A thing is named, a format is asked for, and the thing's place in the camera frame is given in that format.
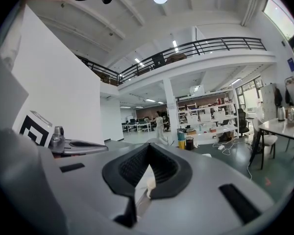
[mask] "black slot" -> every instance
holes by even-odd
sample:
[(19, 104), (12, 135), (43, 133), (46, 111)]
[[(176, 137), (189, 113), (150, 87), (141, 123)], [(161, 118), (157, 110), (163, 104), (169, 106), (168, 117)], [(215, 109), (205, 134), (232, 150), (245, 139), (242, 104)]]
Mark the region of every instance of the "black slot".
[(83, 167), (85, 167), (85, 165), (83, 165), (82, 163), (78, 163), (78, 164), (71, 164), (71, 165), (62, 166), (62, 167), (60, 167), (60, 170), (64, 173), (64, 172), (68, 172), (68, 171), (72, 171), (72, 170), (81, 169)]
[(220, 186), (219, 190), (244, 224), (260, 216), (256, 207), (233, 184)]

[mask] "person in white clothing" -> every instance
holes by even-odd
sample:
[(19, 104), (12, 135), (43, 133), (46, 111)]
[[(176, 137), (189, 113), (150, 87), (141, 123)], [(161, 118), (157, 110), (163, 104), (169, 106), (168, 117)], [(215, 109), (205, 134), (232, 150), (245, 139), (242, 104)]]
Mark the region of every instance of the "person in white clothing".
[(151, 121), (151, 122), (156, 122), (156, 124), (157, 124), (157, 127), (156, 127), (156, 135), (157, 135), (157, 138), (166, 141), (165, 137), (163, 136), (163, 129), (164, 129), (163, 119), (160, 116), (160, 112), (159, 111), (156, 112), (156, 118), (153, 121)]

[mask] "black metal railing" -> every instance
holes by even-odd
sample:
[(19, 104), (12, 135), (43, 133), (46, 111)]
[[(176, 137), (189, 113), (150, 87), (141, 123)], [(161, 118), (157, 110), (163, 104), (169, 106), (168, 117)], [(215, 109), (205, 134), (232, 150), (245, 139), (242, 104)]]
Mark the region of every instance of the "black metal railing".
[(142, 60), (140, 63), (122, 71), (118, 84), (145, 74), (164, 65), (174, 63), (188, 57), (205, 55), (214, 51), (229, 51), (232, 49), (262, 49), (266, 50), (261, 39), (250, 37), (222, 37), (194, 41), (172, 47)]
[(106, 68), (102, 65), (96, 64), (87, 58), (76, 55), (86, 66), (88, 66), (98, 77), (100, 77), (101, 81), (106, 84), (111, 84), (118, 86), (119, 85), (119, 73)]

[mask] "black chair on balcony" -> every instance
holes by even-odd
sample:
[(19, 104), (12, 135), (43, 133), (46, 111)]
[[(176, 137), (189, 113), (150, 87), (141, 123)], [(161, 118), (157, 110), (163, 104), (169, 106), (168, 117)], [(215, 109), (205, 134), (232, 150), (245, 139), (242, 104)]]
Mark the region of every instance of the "black chair on balcony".
[[(242, 109), (238, 109), (239, 114), (239, 127), (240, 127), (240, 134), (241, 137), (244, 133), (249, 132), (249, 122), (246, 120), (246, 113)], [(237, 119), (235, 118), (234, 126), (237, 127)]]

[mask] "white pillar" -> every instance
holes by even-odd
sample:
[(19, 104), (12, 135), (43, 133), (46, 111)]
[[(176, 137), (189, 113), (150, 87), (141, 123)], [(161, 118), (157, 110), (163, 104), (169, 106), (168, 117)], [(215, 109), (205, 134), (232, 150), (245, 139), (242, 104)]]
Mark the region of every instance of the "white pillar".
[(172, 146), (178, 146), (177, 129), (178, 129), (178, 108), (176, 106), (175, 96), (173, 95), (172, 85), (169, 78), (163, 79), (164, 89), (167, 98), (167, 108), (170, 118), (171, 140), (169, 145), (174, 141)]

